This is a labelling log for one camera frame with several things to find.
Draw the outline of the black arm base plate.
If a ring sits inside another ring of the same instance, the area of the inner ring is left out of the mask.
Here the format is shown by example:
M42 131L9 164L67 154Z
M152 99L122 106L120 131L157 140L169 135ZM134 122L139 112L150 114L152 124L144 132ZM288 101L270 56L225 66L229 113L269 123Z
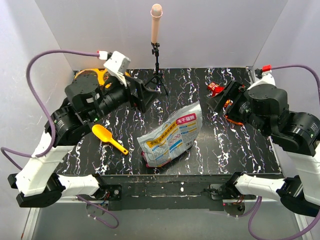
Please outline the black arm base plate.
M109 192L107 208L121 210L223 211L223 199L211 194L231 178L231 174L136 174L99 175L98 183Z

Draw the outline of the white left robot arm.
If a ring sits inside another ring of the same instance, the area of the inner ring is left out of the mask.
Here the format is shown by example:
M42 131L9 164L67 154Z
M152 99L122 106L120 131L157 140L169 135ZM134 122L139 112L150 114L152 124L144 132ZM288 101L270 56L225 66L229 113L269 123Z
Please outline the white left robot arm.
M19 173L8 176L10 187L19 191L19 207L45 208L76 195L101 200L114 188L97 173L68 177L56 174L55 169L103 117L125 103L145 113L161 94L138 78L125 76L124 80L126 85L109 76L106 88L96 76L83 75L65 88L66 98L46 123L33 156Z

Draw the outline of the white cartoon pet food bag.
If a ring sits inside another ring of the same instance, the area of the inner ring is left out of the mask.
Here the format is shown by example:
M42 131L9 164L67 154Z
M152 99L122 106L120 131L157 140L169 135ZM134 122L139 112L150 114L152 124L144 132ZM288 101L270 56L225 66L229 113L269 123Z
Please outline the white cartoon pet food bag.
M192 147L203 125L200 102L186 105L151 132L138 137L148 168L159 168Z

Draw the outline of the yellow plastic food scoop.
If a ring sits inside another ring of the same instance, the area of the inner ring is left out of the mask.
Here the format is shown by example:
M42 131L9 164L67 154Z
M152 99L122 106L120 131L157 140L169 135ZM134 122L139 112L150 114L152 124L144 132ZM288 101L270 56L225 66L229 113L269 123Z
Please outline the yellow plastic food scoop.
M124 155L129 154L129 151L126 148L124 148L119 142L117 142L113 138L112 133L109 130L107 130L104 126L100 124L95 124L92 127L91 131L98 139L100 139L101 142L111 144Z

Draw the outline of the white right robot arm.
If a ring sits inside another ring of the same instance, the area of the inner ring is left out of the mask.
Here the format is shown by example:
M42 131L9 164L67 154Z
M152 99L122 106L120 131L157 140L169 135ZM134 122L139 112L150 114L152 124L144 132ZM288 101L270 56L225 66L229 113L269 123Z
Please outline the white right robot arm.
M281 202L293 213L315 217L320 211L320 121L306 112L290 111L288 94L259 80L246 87L231 80L207 101L216 113L247 124L271 138L294 163L297 175L281 179L253 177L235 172L219 194L237 199L255 195Z

